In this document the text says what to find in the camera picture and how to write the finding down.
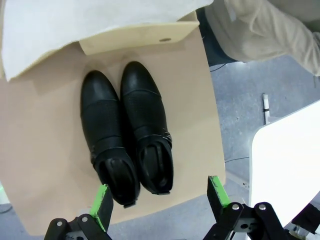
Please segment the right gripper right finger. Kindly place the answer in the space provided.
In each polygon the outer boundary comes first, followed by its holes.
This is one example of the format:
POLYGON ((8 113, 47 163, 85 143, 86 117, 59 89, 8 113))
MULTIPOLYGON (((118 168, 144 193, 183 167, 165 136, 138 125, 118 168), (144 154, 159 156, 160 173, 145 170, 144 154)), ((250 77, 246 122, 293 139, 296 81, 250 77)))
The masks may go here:
POLYGON ((216 223, 205 235, 205 240, 231 240, 236 233, 245 233, 251 240, 286 240, 273 207, 267 202, 249 207, 231 202, 218 176, 207 179, 207 198, 216 223))

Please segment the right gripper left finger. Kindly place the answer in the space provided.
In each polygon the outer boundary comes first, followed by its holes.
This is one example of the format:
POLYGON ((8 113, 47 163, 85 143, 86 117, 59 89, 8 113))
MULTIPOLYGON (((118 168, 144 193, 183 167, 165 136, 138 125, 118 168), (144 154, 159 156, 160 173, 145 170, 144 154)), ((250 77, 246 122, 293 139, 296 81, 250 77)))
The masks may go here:
POLYGON ((53 219, 44 236, 45 240, 110 240, 110 225, 114 201, 108 185, 100 185, 89 213, 72 221, 53 219))

